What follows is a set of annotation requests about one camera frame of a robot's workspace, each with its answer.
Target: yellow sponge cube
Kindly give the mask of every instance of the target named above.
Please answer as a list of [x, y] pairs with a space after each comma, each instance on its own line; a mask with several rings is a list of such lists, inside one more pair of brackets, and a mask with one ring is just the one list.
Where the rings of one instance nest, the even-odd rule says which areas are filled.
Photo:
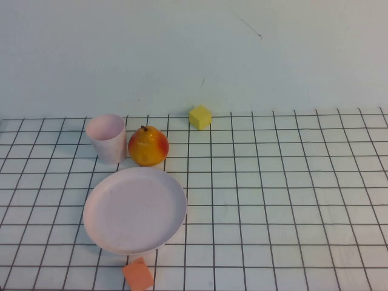
[[212, 123], [212, 113], [202, 105], [197, 106], [189, 112], [189, 123], [202, 130]]

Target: orange cube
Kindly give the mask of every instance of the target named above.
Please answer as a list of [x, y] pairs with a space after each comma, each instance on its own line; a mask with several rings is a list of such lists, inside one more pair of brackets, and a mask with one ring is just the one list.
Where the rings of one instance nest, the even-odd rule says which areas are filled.
[[122, 272], [132, 291], [144, 291], [153, 285], [152, 275], [143, 258], [134, 260], [122, 268]]

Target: white plate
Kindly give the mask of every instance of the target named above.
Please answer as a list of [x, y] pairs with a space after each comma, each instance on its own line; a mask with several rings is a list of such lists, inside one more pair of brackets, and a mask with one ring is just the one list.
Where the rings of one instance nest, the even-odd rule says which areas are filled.
[[109, 252], [135, 255], [165, 244], [181, 227], [185, 193], [166, 172], [136, 167], [102, 180], [89, 195], [84, 225], [89, 237]]

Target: cube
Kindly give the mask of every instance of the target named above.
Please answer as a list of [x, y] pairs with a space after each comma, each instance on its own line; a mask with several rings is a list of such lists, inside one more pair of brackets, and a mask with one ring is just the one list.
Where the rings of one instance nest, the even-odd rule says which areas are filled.
[[125, 280], [132, 291], [144, 291], [153, 285], [152, 275], [143, 258], [122, 268]]
[[212, 113], [203, 105], [197, 106], [189, 112], [189, 123], [202, 130], [212, 123]]

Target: cup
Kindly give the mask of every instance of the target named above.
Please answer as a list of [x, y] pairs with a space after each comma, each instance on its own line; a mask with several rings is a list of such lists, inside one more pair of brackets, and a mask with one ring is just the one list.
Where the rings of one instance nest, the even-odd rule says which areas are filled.
[[85, 132], [103, 162], [117, 164], [127, 156], [125, 122], [120, 116], [105, 114], [95, 117]]

